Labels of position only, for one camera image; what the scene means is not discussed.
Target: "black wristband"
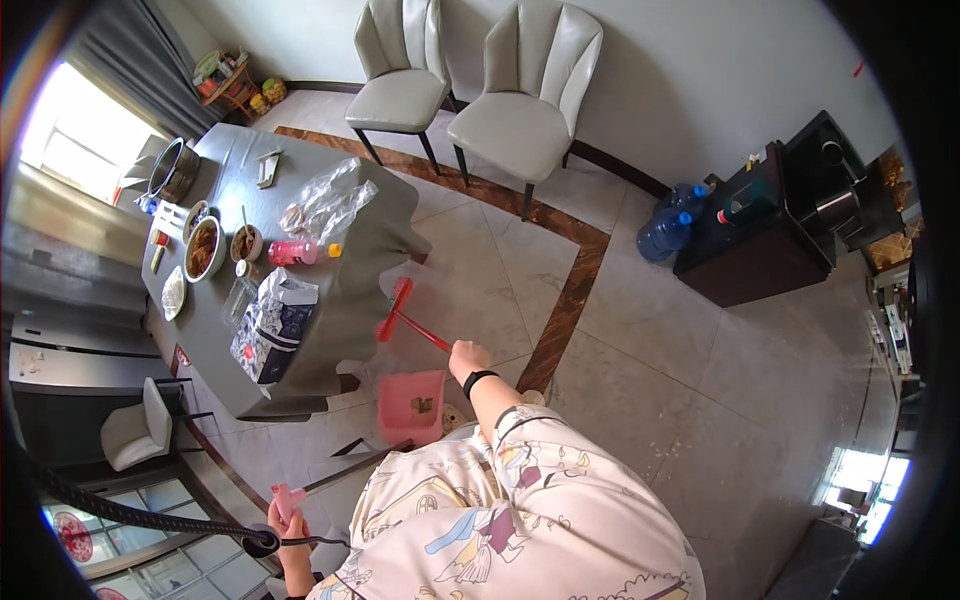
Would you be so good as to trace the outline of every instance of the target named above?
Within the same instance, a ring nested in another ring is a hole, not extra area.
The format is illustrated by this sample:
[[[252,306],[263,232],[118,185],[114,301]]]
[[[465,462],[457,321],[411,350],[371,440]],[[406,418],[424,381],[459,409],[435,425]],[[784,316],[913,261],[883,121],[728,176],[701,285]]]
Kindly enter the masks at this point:
[[[473,384],[476,383],[478,379],[486,377],[487,375],[493,375],[494,377],[500,376],[493,371],[475,371],[467,376],[467,381],[464,381],[464,396],[467,397],[467,400],[470,399],[470,389],[473,387]]]

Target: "red broom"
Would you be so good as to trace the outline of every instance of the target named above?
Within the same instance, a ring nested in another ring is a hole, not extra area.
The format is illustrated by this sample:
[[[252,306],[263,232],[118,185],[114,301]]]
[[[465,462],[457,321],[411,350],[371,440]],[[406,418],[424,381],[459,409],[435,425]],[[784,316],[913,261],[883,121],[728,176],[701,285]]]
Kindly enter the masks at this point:
[[[401,277],[396,281],[396,285],[394,285],[394,292],[390,296],[390,314],[387,315],[386,321],[382,321],[377,324],[376,328],[373,330],[373,335],[376,337],[376,341],[389,341],[390,336],[394,334],[396,320],[401,319],[413,327],[417,333],[433,342],[434,346],[449,354],[450,344],[444,340],[441,340],[439,337],[420,326],[420,324],[418,324],[416,321],[400,312],[400,310],[403,308],[403,304],[405,304],[407,299],[410,297],[410,292],[412,292],[413,289],[414,282],[410,279],[410,277]]]

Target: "baseboard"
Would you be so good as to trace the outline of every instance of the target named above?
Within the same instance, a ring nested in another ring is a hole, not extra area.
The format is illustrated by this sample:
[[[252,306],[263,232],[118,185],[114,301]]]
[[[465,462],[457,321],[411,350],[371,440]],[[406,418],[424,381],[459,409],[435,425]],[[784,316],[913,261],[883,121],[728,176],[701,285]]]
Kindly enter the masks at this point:
[[[312,89],[319,91],[337,91],[344,92],[347,94],[355,94],[360,91],[363,87],[363,84],[351,84],[348,82],[286,82],[287,87],[290,89]],[[465,107],[469,106],[469,102],[464,102],[463,100],[457,100],[457,105],[460,110],[463,110]],[[444,103],[440,106],[444,110],[449,110],[450,112],[454,111],[453,103],[449,98],[444,99]],[[661,181],[647,175],[643,171],[640,171],[635,166],[630,165],[623,160],[620,160],[616,156],[611,156],[600,150],[599,148],[594,148],[586,142],[582,142],[579,139],[573,140],[573,144],[570,145],[570,153],[574,156],[579,156],[583,160],[587,160],[597,165],[601,169],[610,171],[614,175],[629,181],[636,187],[639,187],[643,191],[647,192],[654,198],[663,198],[670,193],[670,187]]]
[[[355,94],[363,89],[363,84],[349,82],[285,82],[289,89],[312,89],[314,91],[339,91]]]

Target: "tiled floor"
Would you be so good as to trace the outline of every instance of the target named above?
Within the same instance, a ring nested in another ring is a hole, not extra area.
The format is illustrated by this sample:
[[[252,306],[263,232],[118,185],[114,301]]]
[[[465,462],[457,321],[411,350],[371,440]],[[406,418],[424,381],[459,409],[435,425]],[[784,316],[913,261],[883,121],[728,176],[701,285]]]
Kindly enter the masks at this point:
[[[354,139],[343,121],[351,99],[294,91],[255,126]],[[441,111],[428,135],[438,160],[455,166],[444,131],[451,118]],[[371,139],[425,156],[412,136],[371,133]],[[522,189],[469,155],[468,164],[474,175]],[[405,312],[441,337],[480,342],[494,369],[516,383],[577,245],[456,191],[399,175],[420,192],[414,229],[434,250],[425,266],[408,262],[384,274],[381,286],[389,290],[398,276],[410,276],[416,287]],[[637,254],[636,230],[654,204],[642,190],[572,157],[568,169],[537,186],[535,197],[611,234],[547,389],[550,405],[648,482],[700,556],[709,597],[760,597],[816,514],[811,497],[833,448],[882,453],[889,439],[896,398],[880,363],[871,366],[863,258],[841,256],[822,284],[724,310],[669,267]],[[307,423],[254,424],[232,420],[221,408],[215,420],[198,424],[269,497],[271,483],[306,483],[310,465],[349,440],[376,441],[371,389],[379,376],[444,365],[442,352],[398,326],[373,360],[351,366],[364,385],[332,398],[330,413]],[[448,380],[444,393],[445,401],[469,410],[456,382]],[[191,401],[218,403],[199,381]],[[311,524],[344,526],[359,493],[355,483],[311,498]]]

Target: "person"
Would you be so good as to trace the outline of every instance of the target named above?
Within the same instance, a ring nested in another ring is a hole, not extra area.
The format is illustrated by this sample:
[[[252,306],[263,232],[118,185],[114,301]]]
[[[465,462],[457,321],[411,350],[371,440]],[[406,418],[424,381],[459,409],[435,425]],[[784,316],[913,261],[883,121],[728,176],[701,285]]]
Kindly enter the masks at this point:
[[[653,492],[490,363],[479,345],[454,344],[450,372],[479,425],[389,454],[357,502],[347,560],[321,582],[307,546],[281,547],[290,596],[705,598],[696,555]],[[271,505],[269,524],[309,535],[299,509],[285,527]]]

